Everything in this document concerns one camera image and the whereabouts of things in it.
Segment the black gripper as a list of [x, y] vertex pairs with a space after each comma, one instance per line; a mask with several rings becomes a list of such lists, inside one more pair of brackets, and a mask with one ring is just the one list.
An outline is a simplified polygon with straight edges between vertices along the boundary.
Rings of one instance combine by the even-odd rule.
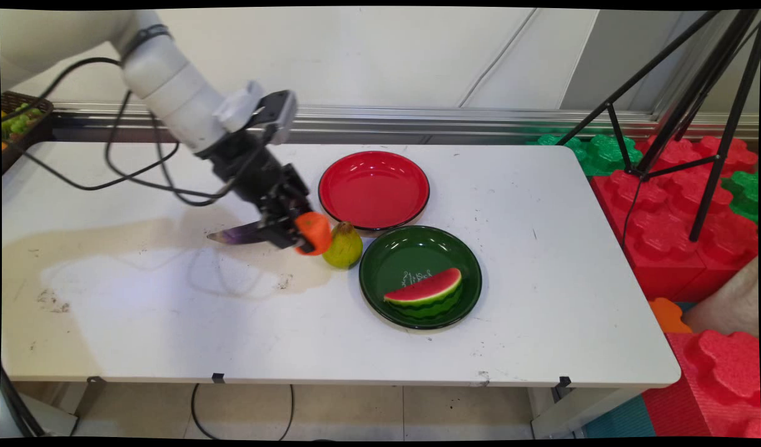
[[240, 130], [220, 138], [197, 156], [209, 161], [214, 175], [223, 182], [212, 200], [233, 192], [259, 209], [255, 243], [270, 243], [279, 249], [302, 244], [295, 221], [313, 211], [309, 189], [292, 164], [282, 165], [277, 160], [267, 142]]

